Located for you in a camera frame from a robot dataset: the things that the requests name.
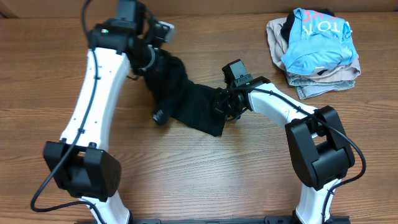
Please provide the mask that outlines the black t-shirt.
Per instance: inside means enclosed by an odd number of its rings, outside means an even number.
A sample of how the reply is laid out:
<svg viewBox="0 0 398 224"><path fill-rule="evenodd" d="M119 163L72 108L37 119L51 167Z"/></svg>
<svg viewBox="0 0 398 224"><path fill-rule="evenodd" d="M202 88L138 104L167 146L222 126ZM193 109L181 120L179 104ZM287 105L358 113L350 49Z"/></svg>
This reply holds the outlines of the black t-shirt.
<svg viewBox="0 0 398 224"><path fill-rule="evenodd" d="M221 90L189 80L178 57L161 50L155 67L144 75L144 80L156 102L152 118L159 126L173 118L214 137L222 135L224 116L212 110L215 96Z"/></svg>

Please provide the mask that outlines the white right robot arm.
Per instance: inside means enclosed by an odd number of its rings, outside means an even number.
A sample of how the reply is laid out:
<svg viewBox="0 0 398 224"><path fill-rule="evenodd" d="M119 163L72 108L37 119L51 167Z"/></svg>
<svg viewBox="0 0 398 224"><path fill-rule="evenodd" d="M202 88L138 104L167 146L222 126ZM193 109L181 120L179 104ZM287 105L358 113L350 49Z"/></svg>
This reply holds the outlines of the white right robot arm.
<svg viewBox="0 0 398 224"><path fill-rule="evenodd" d="M265 223L349 223L349 217L330 213L335 190L355 163L336 110L294 100L270 80L253 78L240 59L225 65L222 72L226 88L217 94L214 112L232 121L249 110L284 128L292 167L302 183L292 214L268 216Z"/></svg>

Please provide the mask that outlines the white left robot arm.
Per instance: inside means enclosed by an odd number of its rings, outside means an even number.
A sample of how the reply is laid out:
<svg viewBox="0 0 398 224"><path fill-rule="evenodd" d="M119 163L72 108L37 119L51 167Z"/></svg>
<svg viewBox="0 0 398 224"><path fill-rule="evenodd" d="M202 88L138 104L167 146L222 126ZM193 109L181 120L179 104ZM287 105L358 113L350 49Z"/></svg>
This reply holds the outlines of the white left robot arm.
<svg viewBox="0 0 398 224"><path fill-rule="evenodd" d="M125 79L147 75L158 64L160 47L174 36L137 0L120 0L114 18L85 30L86 75L74 112L59 141L46 142L49 179L85 205L96 223L132 223L119 196L121 165L111 156L109 132Z"/></svg>

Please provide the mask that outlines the grey denim folded garment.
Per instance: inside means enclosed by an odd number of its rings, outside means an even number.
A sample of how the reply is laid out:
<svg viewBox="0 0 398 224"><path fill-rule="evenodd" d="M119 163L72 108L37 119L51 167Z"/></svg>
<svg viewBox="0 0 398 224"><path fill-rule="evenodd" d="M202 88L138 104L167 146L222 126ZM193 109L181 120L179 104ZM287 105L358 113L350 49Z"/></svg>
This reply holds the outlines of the grey denim folded garment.
<svg viewBox="0 0 398 224"><path fill-rule="evenodd" d="M316 82L305 76L291 75L285 72L285 77L290 86L294 86L300 100L319 96L329 91L344 91L354 88L354 80L335 82Z"/></svg>

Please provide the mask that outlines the black garment in pile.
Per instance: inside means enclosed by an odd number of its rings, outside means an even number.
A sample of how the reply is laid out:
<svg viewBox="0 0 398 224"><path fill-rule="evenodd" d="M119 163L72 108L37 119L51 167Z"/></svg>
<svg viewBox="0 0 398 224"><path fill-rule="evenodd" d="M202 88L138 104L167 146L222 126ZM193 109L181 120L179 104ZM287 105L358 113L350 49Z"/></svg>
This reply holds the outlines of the black garment in pile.
<svg viewBox="0 0 398 224"><path fill-rule="evenodd" d="M315 11L322 13L322 14L326 14L329 16L334 16L335 13L330 11L329 9L325 8L325 9L315 9ZM295 16L294 16L294 12L290 12L289 15L286 17L286 22L282 25L282 28L280 30L281 36L283 37L283 39L289 43L289 37L290 37L290 31L292 29L292 26L294 24L294 20L295 20Z"/></svg>

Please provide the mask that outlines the light blue printed t-shirt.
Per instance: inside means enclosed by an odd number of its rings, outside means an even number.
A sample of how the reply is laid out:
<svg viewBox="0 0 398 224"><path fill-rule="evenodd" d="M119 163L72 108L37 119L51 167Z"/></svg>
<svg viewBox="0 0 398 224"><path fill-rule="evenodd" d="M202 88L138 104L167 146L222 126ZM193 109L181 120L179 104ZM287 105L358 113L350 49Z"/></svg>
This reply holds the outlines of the light blue printed t-shirt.
<svg viewBox="0 0 398 224"><path fill-rule="evenodd" d="M348 21L314 10L296 8L286 53L289 73L309 76L319 70L349 65L358 57Z"/></svg>

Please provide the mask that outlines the beige folded garment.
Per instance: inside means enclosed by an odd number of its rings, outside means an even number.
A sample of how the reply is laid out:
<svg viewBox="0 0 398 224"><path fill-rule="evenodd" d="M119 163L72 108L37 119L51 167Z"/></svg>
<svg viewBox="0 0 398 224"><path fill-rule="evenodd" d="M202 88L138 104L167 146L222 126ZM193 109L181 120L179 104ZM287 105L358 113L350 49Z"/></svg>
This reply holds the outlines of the beige folded garment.
<svg viewBox="0 0 398 224"><path fill-rule="evenodd" d="M287 18L274 19L266 25L267 41L271 53L273 63L279 67L293 82L293 85L299 85L298 82L332 83L340 81L354 80L361 74L359 57L356 57L349 65L340 65L332 70L321 70L317 68L314 73L308 76L297 75L286 71L281 61L282 56L286 53L288 43L281 35L281 29Z"/></svg>

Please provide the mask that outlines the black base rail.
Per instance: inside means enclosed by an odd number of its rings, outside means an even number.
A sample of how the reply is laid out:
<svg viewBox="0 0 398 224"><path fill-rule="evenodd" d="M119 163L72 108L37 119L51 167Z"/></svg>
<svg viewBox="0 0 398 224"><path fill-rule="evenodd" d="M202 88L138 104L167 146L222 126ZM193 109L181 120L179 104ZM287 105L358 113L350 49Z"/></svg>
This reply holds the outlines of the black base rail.
<svg viewBox="0 0 398 224"><path fill-rule="evenodd" d="M269 216L264 218L246 219L219 219L219 220L160 220L160 219L137 219L134 224L290 224L300 223L292 215Z"/></svg>

